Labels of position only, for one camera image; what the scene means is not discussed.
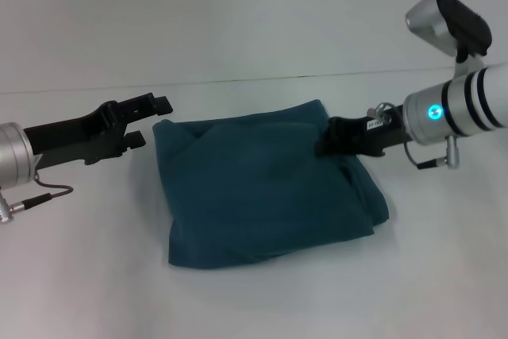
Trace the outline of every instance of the teal cloth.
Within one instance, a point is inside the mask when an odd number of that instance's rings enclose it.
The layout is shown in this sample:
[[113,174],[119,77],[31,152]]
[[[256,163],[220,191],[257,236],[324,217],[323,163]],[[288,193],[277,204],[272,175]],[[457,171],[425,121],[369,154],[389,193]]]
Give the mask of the teal cloth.
[[170,264],[223,268],[374,233],[387,204],[355,156],[317,158],[320,101],[153,126],[173,215]]

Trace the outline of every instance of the white backdrop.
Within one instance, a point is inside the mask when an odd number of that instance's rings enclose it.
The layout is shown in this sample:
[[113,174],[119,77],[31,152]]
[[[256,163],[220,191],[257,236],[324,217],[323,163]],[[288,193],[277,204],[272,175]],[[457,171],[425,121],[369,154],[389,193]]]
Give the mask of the white backdrop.
[[[0,0],[0,92],[444,67],[419,0]],[[508,60],[506,0],[462,0]]]
[[[239,83],[8,94],[0,119],[24,127],[153,91],[174,121],[279,110],[321,99],[330,114],[446,80],[450,70]],[[167,264],[170,217],[147,146],[86,167],[41,171],[75,192],[0,227],[0,337],[53,339],[504,339],[508,337],[508,132],[460,140],[461,168],[417,171],[400,147],[362,158],[391,205],[374,236],[244,268]],[[418,159],[443,147],[411,149]],[[8,190],[17,201],[45,192]]]

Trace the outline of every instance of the cloth fold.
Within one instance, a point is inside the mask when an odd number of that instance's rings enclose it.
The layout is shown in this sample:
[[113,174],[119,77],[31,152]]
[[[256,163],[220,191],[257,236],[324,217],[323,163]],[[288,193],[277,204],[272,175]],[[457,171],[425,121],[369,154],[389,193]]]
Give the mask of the cloth fold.
[[354,156],[317,158],[327,126],[320,101],[214,121],[153,126],[173,215],[169,262],[253,264],[374,233],[384,197]]

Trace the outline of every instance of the glowing blue light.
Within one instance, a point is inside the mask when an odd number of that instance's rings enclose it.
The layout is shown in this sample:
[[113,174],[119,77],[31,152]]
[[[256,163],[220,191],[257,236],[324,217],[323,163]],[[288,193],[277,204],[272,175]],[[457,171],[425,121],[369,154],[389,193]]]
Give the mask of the glowing blue light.
[[430,119],[437,121],[443,116],[443,108],[441,107],[441,105],[432,105],[429,108],[427,115],[429,115]]

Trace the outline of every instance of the black stripe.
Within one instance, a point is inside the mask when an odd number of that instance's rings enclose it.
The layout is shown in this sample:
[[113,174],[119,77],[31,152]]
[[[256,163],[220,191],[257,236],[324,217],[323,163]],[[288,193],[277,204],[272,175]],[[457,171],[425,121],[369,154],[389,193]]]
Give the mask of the black stripe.
[[450,113],[450,107],[448,106],[448,88],[450,87],[450,83],[452,83],[452,81],[448,81],[443,85],[443,90],[441,91],[441,103],[443,104],[444,117],[456,135],[467,137],[467,135],[459,129],[455,121],[453,121],[452,114]]
[[491,131],[480,119],[478,112],[475,109],[475,105],[473,104],[473,96],[471,93],[471,84],[473,80],[473,76],[475,73],[471,73],[466,77],[466,83],[464,84],[464,97],[466,98],[466,105],[469,110],[469,114],[471,115],[471,118],[473,118],[473,121],[476,123],[478,127],[481,128],[483,131]]
[[483,112],[487,116],[488,120],[491,122],[492,125],[495,127],[505,127],[501,125],[497,119],[495,119],[494,115],[491,112],[491,108],[489,107],[489,104],[487,103],[487,99],[485,98],[485,89],[483,89],[483,77],[485,76],[485,71],[487,68],[485,67],[481,71],[479,71],[478,74],[478,80],[476,81],[478,86],[478,98],[479,98],[479,104],[482,106]]

